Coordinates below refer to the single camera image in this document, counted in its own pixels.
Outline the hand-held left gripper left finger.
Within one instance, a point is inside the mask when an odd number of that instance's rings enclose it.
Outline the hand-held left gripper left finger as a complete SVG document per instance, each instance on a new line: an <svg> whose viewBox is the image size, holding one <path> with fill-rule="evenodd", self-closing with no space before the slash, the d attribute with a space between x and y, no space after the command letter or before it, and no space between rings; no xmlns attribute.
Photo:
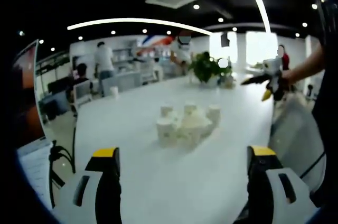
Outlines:
<svg viewBox="0 0 338 224"><path fill-rule="evenodd" d="M119 148L104 148L61 188L53 215L59 223L122 223L120 201Z"/></svg>

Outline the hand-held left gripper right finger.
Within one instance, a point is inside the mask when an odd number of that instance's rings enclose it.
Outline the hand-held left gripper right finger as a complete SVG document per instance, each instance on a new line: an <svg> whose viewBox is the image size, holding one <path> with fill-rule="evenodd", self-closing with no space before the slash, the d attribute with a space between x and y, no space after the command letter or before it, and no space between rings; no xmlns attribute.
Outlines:
<svg viewBox="0 0 338 224"><path fill-rule="evenodd" d="M235 223L307 223L318 208L306 183L269 147L248 146L248 201Z"/></svg>

